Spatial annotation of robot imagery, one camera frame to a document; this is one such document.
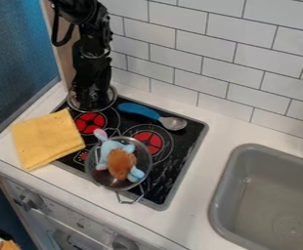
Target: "white countertop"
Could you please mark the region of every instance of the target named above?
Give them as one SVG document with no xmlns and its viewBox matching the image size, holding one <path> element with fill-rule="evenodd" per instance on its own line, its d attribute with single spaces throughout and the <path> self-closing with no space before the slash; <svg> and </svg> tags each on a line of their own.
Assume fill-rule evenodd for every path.
<svg viewBox="0 0 303 250">
<path fill-rule="evenodd" d="M 120 95 L 204 121 L 209 131 L 197 152 L 170 207 L 162 212 L 142 205 L 120 205 L 112 191 L 96 187 L 54 165 L 26 173 L 18 160 L 10 129 L 0 135 L 0 174 L 50 198 L 102 218 L 126 232 L 165 249 L 239 250 L 241 247 L 219 236 L 209 225 L 207 208 L 232 150 L 243 144 L 269 146 L 303 157 L 303 140 L 201 108 L 171 101 L 113 83 Z M 30 107 L 18 120 L 50 113 L 65 98 L 58 84 Z"/>
</svg>

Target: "metal pot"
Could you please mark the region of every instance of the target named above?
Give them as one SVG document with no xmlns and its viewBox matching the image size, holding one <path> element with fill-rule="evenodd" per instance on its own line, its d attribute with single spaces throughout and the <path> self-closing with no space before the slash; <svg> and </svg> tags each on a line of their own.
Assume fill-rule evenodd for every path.
<svg viewBox="0 0 303 250">
<path fill-rule="evenodd" d="M 140 185 L 143 182 L 148 174 L 152 170 L 152 156 L 148 150 L 148 148 L 141 143 L 140 141 L 131 138 L 118 136 L 110 138 L 111 141 L 117 141 L 124 145 L 134 145 L 135 151 L 133 152 L 137 158 L 137 167 L 145 173 L 145 176 L 137 183 L 131 183 L 128 180 L 120 181 L 113 177 L 108 170 L 105 171 L 97 171 L 96 165 L 100 160 L 101 155 L 101 146 L 94 146 L 85 161 L 85 173 L 89 177 L 90 181 L 96 184 L 99 187 L 107 188 L 116 192 L 119 203 L 121 204 L 134 204 L 138 202 L 145 194 L 144 189 Z M 126 191 L 136 186 L 140 186 L 141 196 L 137 197 L 133 201 L 122 201 L 120 199 L 119 192 Z"/>
</svg>

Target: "stuffed animal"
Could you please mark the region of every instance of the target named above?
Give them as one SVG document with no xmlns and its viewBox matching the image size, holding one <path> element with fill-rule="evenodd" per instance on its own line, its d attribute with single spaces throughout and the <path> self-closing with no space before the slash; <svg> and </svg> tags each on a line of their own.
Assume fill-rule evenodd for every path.
<svg viewBox="0 0 303 250">
<path fill-rule="evenodd" d="M 136 167 L 134 145 L 108 140 L 107 132 L 102 129 L 96 129 L 94 135 L 102 142 L 100 160 L 96 159 L 97 171 L 108 169 L 118 180 L 124 181 L 127 178 L 132 183 L 139 182 L 145 176 L 145 173 Z"/>
</svg>

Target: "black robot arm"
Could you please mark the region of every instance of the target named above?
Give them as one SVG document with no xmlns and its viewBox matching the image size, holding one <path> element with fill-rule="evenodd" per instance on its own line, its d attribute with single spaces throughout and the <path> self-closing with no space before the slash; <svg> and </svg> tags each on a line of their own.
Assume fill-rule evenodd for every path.
<svg viewBox="0 0 303 250">
<path fill-rule="evenodd" d="M 80 40 L 72 47 L 73 66 L 76 75 L 70 95 L 75 100 L 70 106 L 82 111 L 104 109 L 110 103 L 108 96 L 111 78 L 108 57 L 112 32 L 107 8 L 98 0 L 50 0 L 54 9 L 52 43 L 67 43 L 74 27 L 78 25 Z M 58 41 L 60 17 L 70 22 L 64 38 Z"/>
</svg>

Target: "blue handle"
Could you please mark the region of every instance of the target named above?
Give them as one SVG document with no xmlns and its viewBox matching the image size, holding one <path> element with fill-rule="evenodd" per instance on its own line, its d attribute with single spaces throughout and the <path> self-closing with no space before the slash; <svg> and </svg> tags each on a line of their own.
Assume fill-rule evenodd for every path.
<svg viewBox="0 0 303 250">
<path fill-rule="evenodd" d="M 126 113 L 141 114 L 154 120 L 158 120 L 160 118 L 160 115 L 156 111 L 139 104 L 129 104 L 129 103 L 120 104 L 118 106 L 118 109 Z"/>
</svg>

